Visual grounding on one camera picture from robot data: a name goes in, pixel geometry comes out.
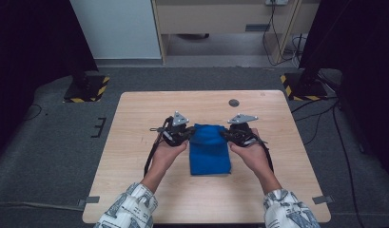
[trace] power outlet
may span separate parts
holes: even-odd
[[[272,6],[272,5],[285,6],[285,5],[288,5],[288,1],[289,0],[265,0],[265,4],[267,6]]]

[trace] person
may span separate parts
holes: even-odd
[[[256,128],[251,129],[259,136]],[[141,180],[128,187],[111,207],[104,212],[94,228],[99,227],[141,227],[153,226],[152,213],[158,202],[154,193],[167,169],[180,153],[186,150],[188,142],[171,147],[161,142],[153,156],[152,164]],[[282,188],[268,166],[263,148],[258,143],[239,147],[233,142],[228,145],[254,172],[264,192],[264,222],[267,228],[277,227],[320,227],[311,210],[299,201],[293,192]]]

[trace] carpeted floor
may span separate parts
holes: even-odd
[[[0,161],[0,202],[26,201],[77,207],[78,200],[88,196],[120,95],[125,91],[283,90],[280,76],[296,69],[131,67],[101,68],[100,71],[108,75],[110,81],[102,100],[97,103],[63,103],[70,77],[36,91],[34,105]],[[294,119],[323,112],[335,101],[307,105],[294,113]],[[305,103],[288,101],[292,110]],[[337,108],[335,113],[349,157],[361,221],[365,227],[389,227],[389,176],[374,156],[360,153],[344,114]],[[95,125],[101,124],[98,118],[107,118],[106,124],[100,138],[91,138],[97,134]],[[314,140],[305,148],[323,194],[335,200],[328,204],[332,219],[321,227],[360,227],[332,111],[299,120],[297,126],[304,143],[311,141],[318,129]],[[66,209],[0,207],[0,227],[92,227],[92,224],[82,222],[82,214]]]

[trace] desk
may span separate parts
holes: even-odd
[[[169,34],[244,33],[247,26],[267,28],[272,7],[265,0],[151,0],[161,54],[165,61]],[[320,0],[289,0],[275,7],[274,28],[265,34],[266,45],[275,62],[281,60],[291,34],[307,33]]]
[[[229,100],[240,102],[237,107]],[[327,222],[327,205],[314,204],[322,195],[285,97],[278,90],[126,92],[121,96],[103,156],[90,190],[98,203],[88,203],[86,223],[99,217],[144,174],[147,155],[165,118],[178,110],[193,124],[220,124],[238,113],[258,116],[250,122],[268,142],[275,174],[282,186],[294,191],[313,211],[319,222]],[[167,171],[155,196],[159,201],[155,223],[261,223],[263,191],[242,159],[229,151],[231,175],[191,177],[188,151]]]

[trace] patterned sleeve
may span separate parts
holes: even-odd
[[[153,193],[140,183],[133,183],[100,217],[94,228],[151,228],[152,213],[158,206]]]
[[[266,228],[320,227],[312,211],[293,192],[279,189],[264,198],[264,221]]]

